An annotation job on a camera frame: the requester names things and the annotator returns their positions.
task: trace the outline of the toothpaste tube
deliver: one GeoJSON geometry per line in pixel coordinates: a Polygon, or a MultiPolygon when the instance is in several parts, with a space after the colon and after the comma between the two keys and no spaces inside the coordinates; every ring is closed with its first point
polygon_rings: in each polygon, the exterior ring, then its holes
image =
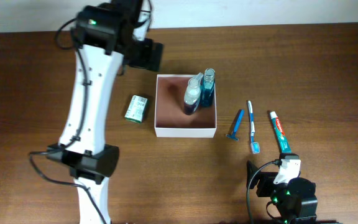
{"type": "Polygon", "coordinates": [[[285,137],[283,127],[281,126],[280,120],[277,117],[276,112],[270,112],[270,119],[272,119],[274,131],[276,132],[277,141],[280,145],[282,153],[291,153],[291,148],[285,137]]]}

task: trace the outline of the white box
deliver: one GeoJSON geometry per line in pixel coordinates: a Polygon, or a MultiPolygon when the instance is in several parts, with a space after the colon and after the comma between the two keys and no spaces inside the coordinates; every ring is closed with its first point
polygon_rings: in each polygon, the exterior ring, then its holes
{"type": "Polygon", "coordinates": [[[209,108],[183,112],[187,81],[195,75],[157,75],[154,129],[157,137],[213,138],[216,132],[216,89],[209,108]]]}

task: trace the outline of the blue toothbrush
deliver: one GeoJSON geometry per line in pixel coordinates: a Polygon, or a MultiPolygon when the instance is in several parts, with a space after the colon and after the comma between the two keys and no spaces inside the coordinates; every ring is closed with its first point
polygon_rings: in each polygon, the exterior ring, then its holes
{"type": "Polygon", "coordinates": [[[260,147],[258,142],[254,142],[255,125],[254,125],[254,112],[252,111],[251,101],[248,101],[248,111],[249,111],[249,122],[251,125],[251,130],[250,130],[251,149],[252,149],[252,153],[258,154],[260,153],[260,147]]]}
{"type": "Polygon", "coordinates": [[[226,137],[231,138],[231,139],[236,140],[236,141],[239,140],[238,138],[236,138],[236,132],[237,132],[237,130],[238,130],[239,127],[240,127],[240,123],[241,123],[241,119],[242,119],[242,116],[243,116],[243,115],[244,115],[244,110],[241,110],[241,111],[240,111],[240,115],[239,115],[239,117],[237,118],[236,125],[235,125],[235,127],[234,127],[233,133],[232,133],[232,134],[227,134],[226,137]]]}

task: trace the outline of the white background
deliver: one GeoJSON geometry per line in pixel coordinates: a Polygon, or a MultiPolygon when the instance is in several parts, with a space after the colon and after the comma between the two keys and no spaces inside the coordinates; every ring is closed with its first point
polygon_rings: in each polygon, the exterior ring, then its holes
{"type": "MultiPolygon", "coordinates": [[[[0,0],[0,32],[56,30],[109,0],[0,0]]],[[[153,28],[358,22],[358,0],[152,0],[153,28]]]]}

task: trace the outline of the bottle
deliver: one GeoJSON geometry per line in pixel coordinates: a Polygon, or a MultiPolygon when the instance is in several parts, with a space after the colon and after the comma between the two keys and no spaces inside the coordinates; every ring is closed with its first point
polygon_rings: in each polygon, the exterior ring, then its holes
{"type": "Polygon", "coordinates": [[[209,107],[214,100],[215,92],[215,70],[207,68],[204,74],[203,85],[201,86],[201,105],[209,107]]]}
{"type": "Polygon", "coordinates": [[[185,114],[191,115],[196,112],[200,104],[201,87],[200,81],[203,74],[200,72],[197,76],[191,78],[187,84],[185,92],[185,114]]]}

